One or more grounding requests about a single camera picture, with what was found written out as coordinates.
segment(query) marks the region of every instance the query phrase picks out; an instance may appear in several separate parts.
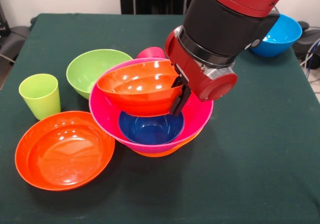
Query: green bowl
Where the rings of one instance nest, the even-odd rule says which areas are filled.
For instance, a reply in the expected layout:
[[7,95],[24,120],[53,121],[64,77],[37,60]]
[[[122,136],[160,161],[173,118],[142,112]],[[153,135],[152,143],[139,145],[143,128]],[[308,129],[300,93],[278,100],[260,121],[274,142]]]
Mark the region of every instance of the green bowl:
[[89,99],[91,90],[100,75],[127,60],[132,60],[132,57],[118,50],[92,50],[71,61],[66,69],[66,78],[75,91]]

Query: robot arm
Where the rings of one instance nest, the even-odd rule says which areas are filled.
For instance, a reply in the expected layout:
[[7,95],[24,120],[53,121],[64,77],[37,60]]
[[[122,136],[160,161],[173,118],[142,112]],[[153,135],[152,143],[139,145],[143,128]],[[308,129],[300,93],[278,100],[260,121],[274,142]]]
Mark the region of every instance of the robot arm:
[[182,26],[168,36],[165,52],[183,85],[171,114],[177,115],[193,91],[200,100],[216,100],[237,82],[237,55],[256,47],[279,18],[279,0],[192,0]]

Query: plastic bowl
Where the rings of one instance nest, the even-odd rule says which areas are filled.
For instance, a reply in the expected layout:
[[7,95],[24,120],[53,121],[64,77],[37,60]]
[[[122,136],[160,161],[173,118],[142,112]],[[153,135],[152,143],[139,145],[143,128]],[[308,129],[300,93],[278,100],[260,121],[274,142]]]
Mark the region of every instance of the plastic bowl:
[[[112,67],[110,70],[106,71],[106,73],[139,62],[154,60],[156,59],[150,58],[126,61]],[[182,110],[182,114],[185,120],[185,126],[181,134],[174,141],[167,144],[143,145],[134,143],[128,140],[123,135],[118,126],[118,119],[121,110],[117,106],[113,105],[108,97],[104,95],[103,91],[101,91],[96,85],[94,86],[89,99],[89,108],[91,114],[100,128],[107,132],[109,135],[113,136],[122,144],[138,153],[143,153],[143,155],[159,154],[165,152],[165,154],[161,155],[164,156],[167,153],[171,153],[169,150],[171,150],[175,146],[178,146],[182,143],[186,144],[186,141],[188,142],[192,139],[192,137],[195,137],[195,135],[199,133],[209,121],[213,111],[213,107],[213,101],[201,102],[194,94],[192,94]]]
[[107,72],[97,86],[126,113],[138,117],[169,114],[181,86],[171,88],[178,74],[170,60],[152,61]]
[[81,96],[88,99],[100,75],[112,66],[127,60],[132,60],[132,57],[118,50],[92,50],[71,61],[66,78]]
[[198,131],[195,135],[193,135],[192,137],[188,138],[187,140],[179,143],[179,145],[176,145],[174,148],[164,151],[164,152],[160,152],[160,153],[142,153],[142,152],[138,152],[138,151],[134,151],[136,153],[138,153],[139,155],[143,155],[145,157],[152,157],[152,158],[157,158],[157,157],[164,157],[167,155],[171,155],[172,153],[176,152],[177,150],[179,150],[181,147],[187,145],[189,142],[193,141],[200,133],[201,133],[202,129],[200,131]]
[[149,48],[146,48],[145,50],[142,50],[138,54],[137,59],[138,58],[153,58],[153,57],[165,58],[166,54],[163,51],[163,49],[161,49],[159,47],[149,47]]
[[289,49],[301,36],[302,28],[294,19],[280,15],[264,40],[251,51],[263,57],[274,57]]
[[15,166],[35,187],[75,189],[103,171],[114,144],[90,113],[62,112],[36,123],[23,135],[15,152]]
[[119,127],[128,140],[146,144],[159,145],[173,141],[182,131],[184,124],[182,113],[175,117],[163,115],[158,117],[136,117],[121,112]]

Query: green cup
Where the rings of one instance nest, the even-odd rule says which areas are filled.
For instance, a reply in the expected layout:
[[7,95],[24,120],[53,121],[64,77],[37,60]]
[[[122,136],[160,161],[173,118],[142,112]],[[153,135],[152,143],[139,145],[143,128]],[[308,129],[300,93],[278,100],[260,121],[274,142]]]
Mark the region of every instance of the green cup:
[[58,80],[55,76],[29,76],[21,82],[19,93],[38,120],[61,111]]

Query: dark green table cover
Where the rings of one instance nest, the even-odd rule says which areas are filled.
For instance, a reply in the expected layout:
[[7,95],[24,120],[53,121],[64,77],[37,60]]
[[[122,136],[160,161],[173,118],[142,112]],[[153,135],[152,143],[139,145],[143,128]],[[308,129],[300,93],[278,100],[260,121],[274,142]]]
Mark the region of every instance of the dark green table cover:
[[101,175],[66,192],[34,188],[18,175],[15,148],[36,123],[18,94],[25,77],[55,75],[63,111],[88,111],[66,80],[74,57],[100,48],[135,57],[162,47],[182,20],[38,17],[0,92],[1,223],[320,222],[320,105],[291,50],[272,59],[240,54],[236,87],[215,102],[198,138],[170,156],[146,158],[117,143]]

